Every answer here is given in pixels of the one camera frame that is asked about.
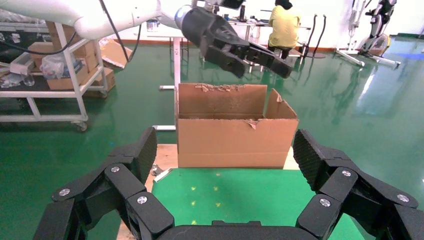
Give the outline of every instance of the screw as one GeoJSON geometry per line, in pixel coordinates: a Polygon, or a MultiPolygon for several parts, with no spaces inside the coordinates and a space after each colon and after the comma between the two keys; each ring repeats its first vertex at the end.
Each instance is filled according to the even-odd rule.
{"type": "Polygon", "coordinates": [[[139,203],[139,204],[144,204],[145,202],[147,202],[146,196],[141,196],[137,199],[137,203],[139,203]]]}
{"type": "Polygon", "coordinates": [[[119,171],[119,166],[114,166],[114,167],[112,167],[112,168],[110,169],[110,171],[111,171],[112,173],[116,173],[116,172],[118,172],[118,171],[119,171]]]}
{"type": "Polygon", "coordinates": [[[330,201],[325,199],[325,198],[322,198],[321,200],[319,200],[319,203],[324,207],[330,207],[331,206],[330,201]]]}
{"type": "Polygon", "coordinates": [[[405,203],[407,203],[407,202],[409,202],[409,201],[410,201],[410,199],[409,199],[407,196],[402,195],[402,194],[397,195],[397,198],[398,198],[399,200],[401,200],[402,202],[405,202],[405,203]]]}
{"type": "Polygon", "coordinates": [[[69,189],[69,188],[65,188],[65,189],[62,189],[62,190],[60,190],[60,192],[59,192],[59,196],[66,196],[66,195],[68,195],[69,193],[71,192],[71,190],[69,189]]]}
{"type": "Polygon", "coordinates": [[[350,177],[352,175],[350,171],[342,171],[341,173],[345,175],[346,177],[350,177]]]}

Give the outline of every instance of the green epoxy floor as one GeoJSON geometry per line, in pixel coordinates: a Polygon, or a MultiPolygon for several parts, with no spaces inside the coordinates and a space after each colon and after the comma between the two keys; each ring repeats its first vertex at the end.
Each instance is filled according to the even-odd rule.
{"type": "MultiPolygon", "coordinates": [[[[203,67],[191,48],[181,80],[275,88],[297,112],[300,128],[345,151],[366,173],[412,194],[424,210],[424,61],[417,59],[423,48],[423,41],[411,38],[393,41],[385,57],[402,62],[396,70],[366,60],[359,72],[332,54],[307,58],[288,79],[258,68],[238,79],[210,63],[203,67]]],[[[116,74],[106,101],[86,99],[87,132],[69,123],[0,123],[0,239],[31,239],[56,188],[97,167],[114,146],[135,141],[144,128],[173,124],[173,92],[158,90],[173,83],[169,47],[142,45],[138,51],[116,74]]],[[[10,107],[0,103],[0,109],[10,107]]],[[[77,108],[73,100],[38,103],[41,111],[77,108]]],[[[173,132],[159,132],[158,139],[176,141],[173,132]]],[[[89,232],[90,239],[114,240],[118,225],[112,212],[89,232]]]]}

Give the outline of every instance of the black hair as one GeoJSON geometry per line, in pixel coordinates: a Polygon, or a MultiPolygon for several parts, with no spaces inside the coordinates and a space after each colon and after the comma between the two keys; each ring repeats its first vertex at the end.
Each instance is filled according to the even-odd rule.
{"type": "Polygon", "coordinates": [[[289,10],[293,7],[293,4],[289,0],[275,0],[275,5],[280,5],[285,10],[289,10]]]}

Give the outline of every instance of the yellow shirt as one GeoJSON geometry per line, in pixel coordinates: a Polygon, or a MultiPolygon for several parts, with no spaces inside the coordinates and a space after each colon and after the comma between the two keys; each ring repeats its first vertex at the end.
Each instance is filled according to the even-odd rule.
{"type": "Polygon", "coordinates": [[[269,35],[269,46],[294,48],[299,39],[300,21],[301,16],[294,7],[289,10],[280,5],[274,7],[269,19],[269,25],[272,27],[272,33],[269,35]]]}

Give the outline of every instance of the green mat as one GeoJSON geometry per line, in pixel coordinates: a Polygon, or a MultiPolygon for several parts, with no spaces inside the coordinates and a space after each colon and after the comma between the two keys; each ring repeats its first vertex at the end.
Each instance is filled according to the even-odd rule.
{"type": "MultiPolygon", "coordinates": [[[[294,226],[315,195],[299,170],[176,168],[153,185],[153,194],[175,217],[175,225],[260,221],[294,226]]],[[[330,240],[364,239],[343,215],[330,240]]]]}

